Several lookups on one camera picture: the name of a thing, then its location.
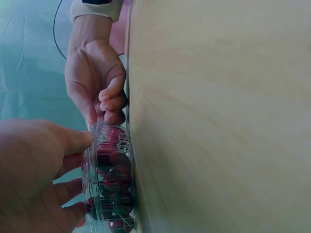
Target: sleeve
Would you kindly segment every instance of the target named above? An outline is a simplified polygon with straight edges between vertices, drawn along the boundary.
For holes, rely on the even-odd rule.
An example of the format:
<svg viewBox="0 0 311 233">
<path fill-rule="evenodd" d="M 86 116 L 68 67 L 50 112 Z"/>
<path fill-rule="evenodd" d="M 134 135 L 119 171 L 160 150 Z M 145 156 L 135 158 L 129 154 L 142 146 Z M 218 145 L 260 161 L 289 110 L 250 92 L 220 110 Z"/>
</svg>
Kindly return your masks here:
<svg viewBox="0 0 311 233">
<path fill-rule="evenodd" d="M 73 0 L 70 9 L 70 20 L 78 16 L 100 15 L 110 17 L 113 22 L 119 20 L 123 0 Z"/>
</svg>

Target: fingernail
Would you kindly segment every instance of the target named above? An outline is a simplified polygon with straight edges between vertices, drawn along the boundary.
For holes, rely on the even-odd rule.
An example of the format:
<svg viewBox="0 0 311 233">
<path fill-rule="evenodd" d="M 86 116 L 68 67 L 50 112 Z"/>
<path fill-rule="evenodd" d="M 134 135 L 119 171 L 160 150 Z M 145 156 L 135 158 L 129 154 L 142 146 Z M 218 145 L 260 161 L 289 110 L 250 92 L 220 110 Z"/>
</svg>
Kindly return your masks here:
<svg viewBox="0 0 311 233">
<path fill-rule="evenodd" d="M 109 96 L 103 96 L 103 100 L 102 101 L 105 101 L 105 100 L 108 100 L 109 99 Z"/>
<path fill-rule="evenodd" d="M 111 109 L 111 104 L 107 103 L 103 105 L 103 111 L 109 111 Z"/>
</svg>

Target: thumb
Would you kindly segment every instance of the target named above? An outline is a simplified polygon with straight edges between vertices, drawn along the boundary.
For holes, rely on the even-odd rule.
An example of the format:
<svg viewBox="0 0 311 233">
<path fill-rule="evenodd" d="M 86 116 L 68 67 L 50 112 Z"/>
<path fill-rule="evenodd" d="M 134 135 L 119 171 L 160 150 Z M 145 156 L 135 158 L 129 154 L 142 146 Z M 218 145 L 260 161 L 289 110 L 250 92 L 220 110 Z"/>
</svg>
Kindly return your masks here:
<svg viewBox="0 0 311 233">
<path fill-rule="evenodd" d="M 92 101 L 92 97 L 86 91 L 85 87 L 79 83 L 71 83 L 67 87 L 68 96 L 80 110 L 82 116 L 86 120 L 86 125 L 90 125 L 97 121 L 97 113 Z"/>
</svg>

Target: table surface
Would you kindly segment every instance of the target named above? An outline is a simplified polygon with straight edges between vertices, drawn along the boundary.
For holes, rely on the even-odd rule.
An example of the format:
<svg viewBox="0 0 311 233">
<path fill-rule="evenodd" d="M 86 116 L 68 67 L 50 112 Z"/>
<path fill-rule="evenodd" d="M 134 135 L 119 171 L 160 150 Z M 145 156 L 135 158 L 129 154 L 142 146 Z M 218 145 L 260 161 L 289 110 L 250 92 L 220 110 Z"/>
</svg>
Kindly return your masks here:
<svg viewBox="0 0 311 233">
<path fill-rule="evenodd" d="M 136 0 L 144 233 L 308 233 L 311 2 Z"/>
</svg>

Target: teal floor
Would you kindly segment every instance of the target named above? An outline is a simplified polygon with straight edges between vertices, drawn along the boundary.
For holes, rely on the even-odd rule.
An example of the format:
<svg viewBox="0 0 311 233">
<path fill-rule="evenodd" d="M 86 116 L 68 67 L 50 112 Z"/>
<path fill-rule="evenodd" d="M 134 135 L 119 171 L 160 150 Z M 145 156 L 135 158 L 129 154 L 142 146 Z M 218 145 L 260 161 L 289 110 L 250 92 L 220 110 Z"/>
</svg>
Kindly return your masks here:
<svg viewBox="0 0 311 233">
<path fill-rule="evenodd" d="M 86 130 L 84 119 L 66 94 L 66 60 L 54 41 L 53 22 L 59 3 L 58 0 L 0 0 L 0 120 L 44 118 Z M 64 52 L 72 27 L 66 8 L 69 9 L 68 1 L 59 11 L 55 26 L 56 40 Z M 80 175 L 78 169 L 57 182 Z M 67 205 L 80 200 L 81 195 Z"/>
</svg>

